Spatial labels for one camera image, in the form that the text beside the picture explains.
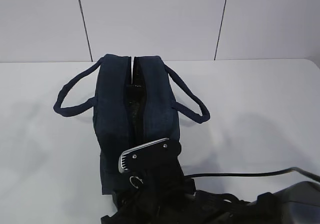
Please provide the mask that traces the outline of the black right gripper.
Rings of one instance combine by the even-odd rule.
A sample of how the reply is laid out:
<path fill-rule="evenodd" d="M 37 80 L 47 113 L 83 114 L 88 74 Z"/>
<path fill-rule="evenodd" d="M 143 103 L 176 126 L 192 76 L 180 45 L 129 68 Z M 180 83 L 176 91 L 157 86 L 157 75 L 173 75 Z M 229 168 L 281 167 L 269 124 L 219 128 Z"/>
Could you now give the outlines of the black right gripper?
<path fill-rule="evenodd" d="M 112 192 L 117 212 L 101 223 L 150 223 L 170 203 L 183 203 L 195 194 L 195 181 L 186 178 L 177 159 L 126 175 L 131 187 Z"/>

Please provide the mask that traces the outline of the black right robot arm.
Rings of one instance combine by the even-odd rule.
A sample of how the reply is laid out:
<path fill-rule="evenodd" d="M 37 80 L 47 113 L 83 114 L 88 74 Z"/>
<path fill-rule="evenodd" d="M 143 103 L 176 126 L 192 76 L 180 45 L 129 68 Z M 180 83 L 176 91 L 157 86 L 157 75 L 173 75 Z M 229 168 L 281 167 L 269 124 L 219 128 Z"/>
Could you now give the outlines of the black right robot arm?
<path fill-rule="evenodd" d="M 197 190 L 194 175 L 178 163 L 131 177 L 133 193 L 115 195 L 117 212 L 102 223 L 319 223 L 318 175 L 298 167 L 272 172 L 298 172 L 307 177 L 278 192 L 265 192 L 253 202 L 230 193 Z"/>

